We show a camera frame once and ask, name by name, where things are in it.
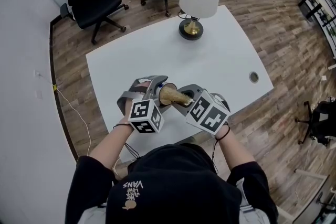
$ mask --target wooden floor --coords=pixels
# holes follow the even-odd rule
[[[172,16],[179,11],[178,1],[169,0]],[[322,145],[311,143],[311,140],[304,145],[297,143],[304,136],[306,126],[296,124],[294,117],[307,117],[303,106],[305,100],[318,102],[319,82],[323,74],[328,80],[321,85],[322,99],[336,96],[336,74],[327,70],[327,66],[334,64],[329,45],[317,23],[309,23],[302,16],[297,6],[299,1],[220,0],[220,4],[227,6],[249,37],[274,85],[267,95],[231,116],[229,123],[265,170],[275,203],[290,213],[301,208],[317,185],[314,180],[302,178],[300,187],[297,187],[299,176],[293,173],[295,168],[331,174],[336,183],[336,151],[327,151]],[[91,149],[108,132],[85,55],[122,35],[166,19],[163,0],[149,0],[145,6],[140,5],[140,0],[123,2],[130,9],[121,10],[112,19],[128,30],[122,33],[111,25],[102,25],[96,46],[90,43],[92,28],[81,30],[76,22],[69,19],[63,19],[54,26],[52,39],[58,89],[88,123]],[[89,139],[84,124],[62,98],[61,105],[78,155],[86,154]],[[206,134],[195,136],[196,142],[210,154],[213,140],[208,139]],[[226,179],[229,170],[219,147],[215,157],[219,175]],[[120,168],[119,173],[125,174],[125,169]],[[300,200],[295,194],[296,188]]]

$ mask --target chair armrest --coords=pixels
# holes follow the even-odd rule
[[[63,5],[61,5],[61,8],[59,9],[59,11],[61,13],[62,18],[69,17],[71,20],[74,20],[72,14],[69,13],[67,3],[64,3]]]

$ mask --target black and white marker cube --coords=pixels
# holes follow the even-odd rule
[[[153,99],[133,99],[128,122],[141,134],[158,133],[163,126],[164,119]]]
[[[187,123],[215,135],[230,112],[217,97],[204,90],[187,114]]]

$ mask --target person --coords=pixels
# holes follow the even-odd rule
[[[117,181],[112,168],[133,132],[127,123],[131,105],[128,100],[125,117],[90,155],[79,157],[66,205],[66,224],[141,219],[277,223],[265,173],[227,124],[215,135],[230,169],[227,181],[216,174],[200,146],[187,143],[148,152],[129,165],[128,176]]]

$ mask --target gold lamp base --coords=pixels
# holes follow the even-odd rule
[[[203,34],[203,26],[194,17],[183,20],[178,28],[180,35],[188,40],[197,40]]]

